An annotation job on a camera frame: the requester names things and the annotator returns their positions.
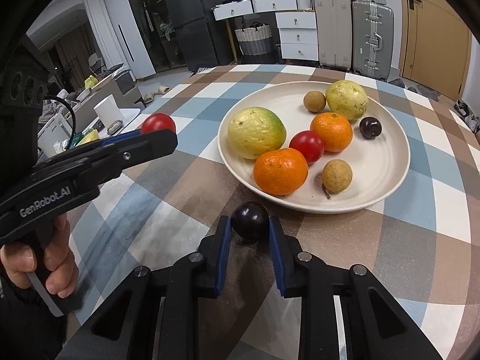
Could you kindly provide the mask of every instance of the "suitcase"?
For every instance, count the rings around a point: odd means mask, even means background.
[[[314,0],[321,66],[352,67],[351,0]]]
[[[386,81],[393,53],[393,11],[373,1],[354,1],[353,71]]]

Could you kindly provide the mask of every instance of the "orange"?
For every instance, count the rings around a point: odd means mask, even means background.
[[[350,145],[353,138],[350,122],[335,112],[316,115],[311,121],[310,130],[320,135],[328,152],[341,152]]]
[[[300,188],[308,175],[308,164],[295,149],[272,150],[255,161],[253,177],[263,192],[289,195]]]

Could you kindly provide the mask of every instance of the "cable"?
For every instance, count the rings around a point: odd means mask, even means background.
[[[52,95],[46,95],[44,97],[45,100],[54,100],[54,101],[58,101],[59,103],[62,103],[63,105],[65,105],[65,107],[69,110],[70,112],[70,115],[71,115],[71,136],[70,136],[70,139],[68,140],[68,143],[67,143],[67,147],[66,147],[66,150],[70,149],[70,146],[71,146],[71,142],[74,140],[74,135],[75,135],[75,129],[77,127],[77,119],[75,118],[75,112],[74,112],[74,109],[71,107],[70,104],[68,104],[68,102],[66,102],[65,100],[63,100],[61,97],[58,97],[58,96],[52,96]]]

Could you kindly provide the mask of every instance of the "white curtain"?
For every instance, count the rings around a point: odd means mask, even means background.
[[[105,1],[83,0],[83,2],[106,66],[111,68],[116,64],[123,63],[124,68],[129,68],[130,66],[113,30]]]

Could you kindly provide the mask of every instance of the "basket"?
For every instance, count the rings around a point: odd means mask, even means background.
[[[258,56],[274,50],[272,30],[268,24],[253,23],[250,28],[235,30],[235,35],[245,56]]]

